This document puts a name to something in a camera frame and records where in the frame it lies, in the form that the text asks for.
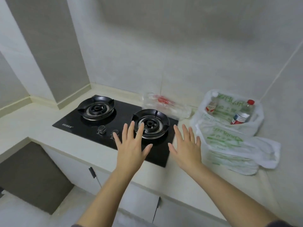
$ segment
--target stove brand logo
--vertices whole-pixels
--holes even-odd
[[[66,124],[62,124],[63,126],[66,126],[68,128],[72,128],[73,126],[69,126],[69,125],[66,125]]]

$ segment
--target black glass cooktop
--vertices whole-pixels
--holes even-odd
[[[105,119],[90,121],[83,118],[77,109],[75,109],[56,122],[53,126],[117,150],[116,143],[112,137],[112,132],[114,130],[118,130],[119,138],[122,141],[124,123],[130,125],[131,118],[140,110],[142,110],[142,108],[139,106],[115,100],[115,109],[113,113]],[[178,124],[178,121],[172,118],[169,118],[169,122],[169,129],[162,137],[153,140],[142,138],[142,150],[148,144],[153,144],[150,153],[146,157],[146,161],[161,167],[166,166],[169,157],[169,148],[167,143],[172,143],[175,136],[173,126]],[[101,125],[105,126],[106,129],[106,132],[102,135],[98,133],[98,127]]]

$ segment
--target hand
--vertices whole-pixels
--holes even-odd
[[[192,128],[187,130],[186,126],[182,125],[184,139],[176,125],[174,130],[177,138],[177,150],[169,143],[169,151],[172,154],[173,159],[177,162],[179,167],[185,172],[189,173],[192,169],[202,165],[201,161],[201,140],[197,136],[197,142],[195,143],[195,135]]]
[[[136,138],[134,138],[134,121],[131,122],[128,131],[127,124],[124,124],[122,131],[122,143],[117,134],[113,133],[118,148],[116,170],[126,173],[131,177],[133,177],[134,174],[140,169],[142,163],[152,148],[152,144],[149,144],[142,151],[141,140],[143,130],[144,123],[141,123]]]

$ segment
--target floor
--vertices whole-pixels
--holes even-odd
[[[95,197],[75,186],[53,215],[49,215],[7,191],[3,191],[2,194],[0,225],[10,227],[70,227]],[[118,210],[113,227],[155,227],[155,225],[124,210]]]

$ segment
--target kitchen counter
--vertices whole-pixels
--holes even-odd
[[[32,140],[48,145],[66,156],[96,166],[100,170],[112,172],[116,166],[116,150],[52,126],[83,100],[96,94],[138,106],[142,104],[141,96],[137,93],[100,85],[93,85],[91,90],[61,110],[36,103],[28,104],[0,118],[0,162]],[[189,120],[180,121],[178,127],[183,123],[188,126]],[[263,170],[254,176],[244,176],[223,166],[211,165],[210,168],[270,210],[276,209],[276,202]],[[209,196],[177,166],[171,157],[166,168],[144,161],[132,183],[160,196],[172,198],[176,202],[225,219]]]

